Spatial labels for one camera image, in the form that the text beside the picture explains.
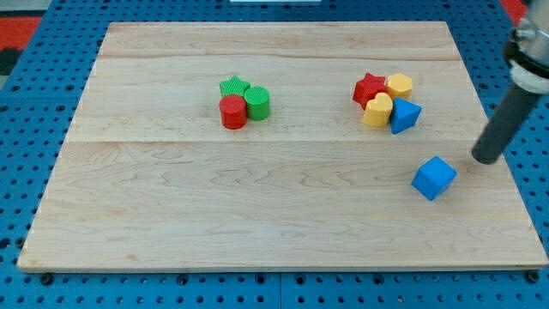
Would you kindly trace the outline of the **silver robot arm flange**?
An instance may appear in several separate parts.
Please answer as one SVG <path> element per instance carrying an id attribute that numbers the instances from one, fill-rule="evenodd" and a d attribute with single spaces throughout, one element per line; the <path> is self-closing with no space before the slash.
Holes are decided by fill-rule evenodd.
<path id="1" fill-rule="evenodd" d="M 533 94 L 548 94 L 548 0 L 526 1 L 527 12 L 512 29 L 505 59 L 512 81 Z"/>

